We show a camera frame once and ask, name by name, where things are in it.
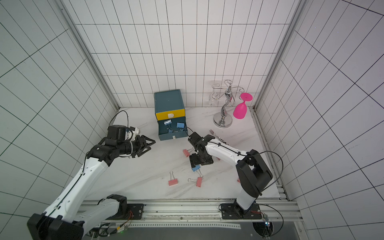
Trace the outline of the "teal drawer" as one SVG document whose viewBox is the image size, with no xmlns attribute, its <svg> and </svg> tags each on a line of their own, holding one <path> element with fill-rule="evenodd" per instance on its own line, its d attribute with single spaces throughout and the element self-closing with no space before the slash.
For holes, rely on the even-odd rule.
<svg viewBox="0 0 384 240">
<path fill-rule="evenodd" d="M 186 117 L 174 118 L 170 120 L 172 120 L 172 124 L 171 124 L 171 128 L 169 129 L 164 125 L 164 121 L 166 120 L 158 121 L 158 126 L 159 126 L 158 135 L 161 141 L 184 138 L 189 136 Z M 178 131 L 177 123 L 185 124 L 184 131 L 181 131 L 181 132 Z"/>
</svg>

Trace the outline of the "yellow top drawer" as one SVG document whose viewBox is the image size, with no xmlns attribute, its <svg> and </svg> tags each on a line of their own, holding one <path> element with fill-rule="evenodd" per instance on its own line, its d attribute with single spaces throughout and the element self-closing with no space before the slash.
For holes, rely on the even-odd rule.
<svg viewBox="0 0 384 240">
<path fill-rule="evenodd" d="M 162 120 L 169 120 L 169 119 L 184 117 L 186 115 L 186 111 L 185 109 L 171 110 L 166 112 L 159 112 L 159 113 L 156 113 L 155 115 L 158 121 L 162 121 Z"/>
</svg>

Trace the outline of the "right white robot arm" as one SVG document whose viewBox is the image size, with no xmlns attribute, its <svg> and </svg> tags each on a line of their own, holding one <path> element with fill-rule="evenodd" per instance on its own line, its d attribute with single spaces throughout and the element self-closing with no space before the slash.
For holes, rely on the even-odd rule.
<svg viewBox="0 0 384 240">
<path fill-rule="evenodd" d="M 273 179 L 273 174 L 261 154 L 255 150 L 240 151 L 215 137 L 199 137 L 196 133 L 188 138 L 195 153 L 190 156 L 194 165 L 211 165 L 213 157 L 236 167 L 242 191 L 234 202 L 234 208 L 243 213 L 251 209 L 255 200 Z"/>
</svg>

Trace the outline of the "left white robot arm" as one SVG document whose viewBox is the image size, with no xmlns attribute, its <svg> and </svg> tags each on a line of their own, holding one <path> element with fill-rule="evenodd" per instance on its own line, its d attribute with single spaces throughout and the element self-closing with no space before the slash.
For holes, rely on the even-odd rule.
<svg viewBox="0 0 384 240">
<path fill-rule="evenodd" d="M 107 219 L 120 220 L 132 216 L 127 198 L 110 195 L 91 210 L 78 214 L 87 194 L 112 162 L 124 155 L 140 157 L 155 141 L 137 136 L 134 141 L 103 138 L 87 154 L 77 176 L 43 213 L 33 214 L 27 227 L 34 240 L 80 240 Z"/>
</svg>

